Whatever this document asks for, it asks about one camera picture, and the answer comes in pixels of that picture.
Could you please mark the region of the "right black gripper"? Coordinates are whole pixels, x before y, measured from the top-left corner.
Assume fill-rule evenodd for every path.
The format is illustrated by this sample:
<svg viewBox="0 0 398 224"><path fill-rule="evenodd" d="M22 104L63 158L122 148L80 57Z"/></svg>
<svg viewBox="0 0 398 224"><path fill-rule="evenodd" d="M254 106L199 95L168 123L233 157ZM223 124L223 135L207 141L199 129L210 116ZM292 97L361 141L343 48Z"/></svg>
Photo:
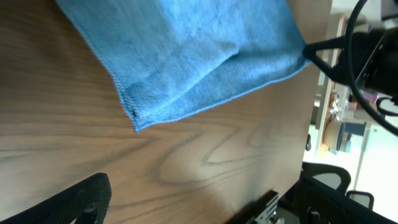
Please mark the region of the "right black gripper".
<svg viewBox="0 0 398 224"><path fill-rule="evenodd" d="M344 37L307 44L303 55L328 78L346 83ZM338 62L329 66L316 55L319 50L341 49ZM351 47L354 79L359 86L387 95L397 94L397 28L355 32Z"/></svg>

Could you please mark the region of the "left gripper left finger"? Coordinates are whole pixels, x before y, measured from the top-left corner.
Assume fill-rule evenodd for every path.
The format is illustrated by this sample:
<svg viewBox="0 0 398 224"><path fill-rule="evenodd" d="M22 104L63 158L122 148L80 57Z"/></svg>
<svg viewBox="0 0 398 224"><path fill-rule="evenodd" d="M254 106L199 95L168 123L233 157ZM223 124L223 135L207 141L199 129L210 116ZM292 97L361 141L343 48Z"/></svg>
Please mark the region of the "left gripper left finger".
<svg viewBox="0 0 398 224"><path fill-rule="evenodd" d="M1 224L102 224L111 196L108 175L97 173Z"/></svg>

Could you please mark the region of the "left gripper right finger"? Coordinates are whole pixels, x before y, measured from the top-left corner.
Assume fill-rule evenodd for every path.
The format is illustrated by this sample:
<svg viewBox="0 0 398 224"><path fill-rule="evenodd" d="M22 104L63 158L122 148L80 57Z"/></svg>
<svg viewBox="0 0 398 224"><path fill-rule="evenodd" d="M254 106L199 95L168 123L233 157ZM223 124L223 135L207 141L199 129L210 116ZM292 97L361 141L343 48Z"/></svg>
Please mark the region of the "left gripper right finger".
<svg viewBox="0 0 398 224"><path fill-rule="evenodd" d="M301 224L396 224L304 174L297 184L297 216Z"/></svg>

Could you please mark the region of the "blue cloth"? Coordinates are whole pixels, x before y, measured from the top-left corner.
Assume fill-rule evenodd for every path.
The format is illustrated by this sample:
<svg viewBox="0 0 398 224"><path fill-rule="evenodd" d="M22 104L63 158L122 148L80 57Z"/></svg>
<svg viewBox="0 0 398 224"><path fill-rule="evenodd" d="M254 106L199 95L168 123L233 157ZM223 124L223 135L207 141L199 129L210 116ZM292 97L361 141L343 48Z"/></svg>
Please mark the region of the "blue cloth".
<svg viewBox="0 0 398 224"><path fill-rule="evenodd" d="M305 68L281 0L57 0L110 74L135 131L187 118Z"/></svg>

